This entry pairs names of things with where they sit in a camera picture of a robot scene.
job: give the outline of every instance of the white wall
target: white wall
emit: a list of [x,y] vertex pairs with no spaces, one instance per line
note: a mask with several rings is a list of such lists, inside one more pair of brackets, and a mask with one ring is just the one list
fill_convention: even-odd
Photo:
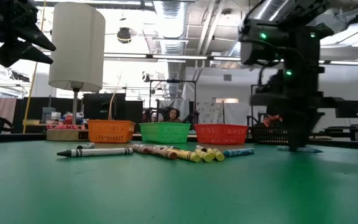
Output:
[[[187,79],[193,77],[194,69],[188,68]],[[248,70],[222,70],[209,68],[200,76],[197,84],[198,101],[211,101],[212,98],[238,98],[242,103],[248,103],[250,97],[250,85],[257,83],[259,69]],[[267,70],[264,80],[268,79],[275,70]],[[232,82],[224,82],[223,74],[231,74]],[[326,72],[320,75],[319,89],[325,96],[342,97],[345,100],[358,100],[358,66],[326,66]],[[187,87],[184,89],[184,97],[193,100],[193,92]],[[320,109],[326,113],[316,125],[315,131],[328,126],[349,126],[358,124],[358,119],[335,118],[334,109]],[[258,111],[264,111],[264,107],[255,108],[254,116]]]

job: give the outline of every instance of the blue crayon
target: blue crayon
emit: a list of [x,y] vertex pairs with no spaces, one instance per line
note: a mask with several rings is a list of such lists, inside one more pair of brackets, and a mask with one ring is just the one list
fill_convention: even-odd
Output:
[[255,153],[254,148],[248,148],[248,149],[231,149],[226,150],[223,152],[223,155],[226,157],[232,157],[232,156],[245,156],[249,154]]

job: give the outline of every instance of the red basket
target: red basket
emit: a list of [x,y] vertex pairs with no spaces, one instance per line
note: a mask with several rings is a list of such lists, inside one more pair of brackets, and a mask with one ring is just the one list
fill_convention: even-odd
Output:
[[197,140],[206,144],[244,144],[248,126],[233,124],[196,124]]

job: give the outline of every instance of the table surface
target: table surface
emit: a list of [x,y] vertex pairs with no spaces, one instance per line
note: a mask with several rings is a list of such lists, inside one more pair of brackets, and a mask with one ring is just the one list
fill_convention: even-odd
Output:
[[56,156],[77,145],[0,143],[0,223],[358,223],[355,149],[255,145],[254,155],[211,163]]

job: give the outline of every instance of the green light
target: green light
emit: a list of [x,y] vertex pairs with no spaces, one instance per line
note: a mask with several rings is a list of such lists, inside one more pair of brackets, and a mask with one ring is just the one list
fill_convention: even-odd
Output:
[[266,39],[266,38],[267,38],[267,35],[264,34],[264,33],[260,33],[259,36],[260,36],[260,38],[262,38],[262,39]]

